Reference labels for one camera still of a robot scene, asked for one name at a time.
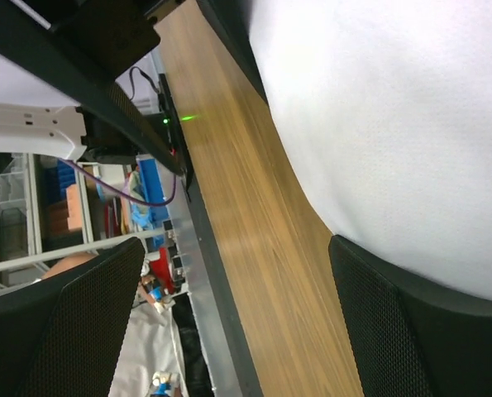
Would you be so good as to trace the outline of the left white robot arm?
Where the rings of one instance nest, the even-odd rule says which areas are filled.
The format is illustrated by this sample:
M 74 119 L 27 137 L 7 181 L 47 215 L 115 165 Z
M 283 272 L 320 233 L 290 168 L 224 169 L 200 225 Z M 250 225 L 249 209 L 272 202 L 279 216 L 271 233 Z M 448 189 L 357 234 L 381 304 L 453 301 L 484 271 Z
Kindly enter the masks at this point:
M 0 1 L 0 152 L 183 174 L 129 74 L 159 43 L 138 1 Z

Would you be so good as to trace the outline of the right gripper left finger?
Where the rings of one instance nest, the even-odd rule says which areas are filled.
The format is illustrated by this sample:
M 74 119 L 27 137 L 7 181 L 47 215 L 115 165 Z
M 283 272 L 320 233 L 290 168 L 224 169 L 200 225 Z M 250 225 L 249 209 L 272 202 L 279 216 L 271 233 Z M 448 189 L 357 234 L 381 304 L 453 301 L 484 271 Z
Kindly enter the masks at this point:
M 132 237 L 0 295 L 0 396 L 106 396 L 145 257 Z

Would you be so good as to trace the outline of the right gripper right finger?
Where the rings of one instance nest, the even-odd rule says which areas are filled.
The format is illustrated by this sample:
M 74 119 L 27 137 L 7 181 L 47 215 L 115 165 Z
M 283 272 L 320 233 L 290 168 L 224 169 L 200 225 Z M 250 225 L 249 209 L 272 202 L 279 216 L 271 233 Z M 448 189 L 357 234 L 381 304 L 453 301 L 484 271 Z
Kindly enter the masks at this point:
M 492 301 L 334 236 L 329 257 L 366 396 L 492 396 Z

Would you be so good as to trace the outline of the white t shirt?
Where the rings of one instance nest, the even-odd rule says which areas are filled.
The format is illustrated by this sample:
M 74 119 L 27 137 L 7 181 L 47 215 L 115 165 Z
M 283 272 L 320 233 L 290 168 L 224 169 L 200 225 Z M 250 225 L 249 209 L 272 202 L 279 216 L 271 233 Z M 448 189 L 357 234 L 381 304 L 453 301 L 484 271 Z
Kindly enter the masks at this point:
M 327 228 L 492 300 L 492 1 L 254 1 L 246 22 Z

